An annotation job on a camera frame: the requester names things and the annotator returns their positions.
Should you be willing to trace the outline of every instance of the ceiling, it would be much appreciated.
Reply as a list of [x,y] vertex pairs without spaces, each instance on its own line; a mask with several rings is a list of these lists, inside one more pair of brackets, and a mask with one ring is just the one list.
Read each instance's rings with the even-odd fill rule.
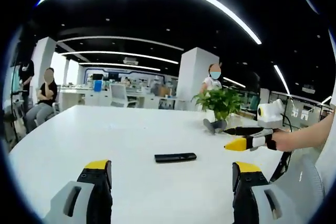
[[[329,24],[306,0],[218,1],[240,17],[262,44],[256,44],[205,0],[46,0],[34,9],[27,34],[34,42],[46,36],[57,41],[114,36],[64,43],[75,51],[127,52],[177,62],[183,52],[200,47],[220,57],[223,76],[242,84],[249,81],[247,73],[253,71],[260,76],[262,87],[286,92],[273,67],[277,64],[291,94],[317,101],[332,94],[336,74]],[[115,37],[157,41],[183,50]],[[56,51],[66,52],[60,46]],[[105,63],[122,63],[124,58],[113,54],[82,56],[90,62]],[[139,66],[179,74],[179,64],[141,57],[137,60]],[[313,86],[315,94],[302,92],[305,84]]]

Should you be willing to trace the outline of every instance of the face mask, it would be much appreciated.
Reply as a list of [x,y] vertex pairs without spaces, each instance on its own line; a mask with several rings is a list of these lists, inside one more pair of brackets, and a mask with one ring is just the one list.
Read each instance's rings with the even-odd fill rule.
[[217,80],[221,75],[221,72],[210,72],[210,75],[213,79]]

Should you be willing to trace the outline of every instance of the potted plant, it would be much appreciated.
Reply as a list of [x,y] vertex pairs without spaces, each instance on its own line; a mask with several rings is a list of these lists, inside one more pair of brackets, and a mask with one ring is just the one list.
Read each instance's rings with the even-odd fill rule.
[[202,110],[213,110],[216,120],[225,120],[231,113],[240,110],[243,103],[238,93],[234,90],[205,90],[193,97],[196,105],[200,104]]

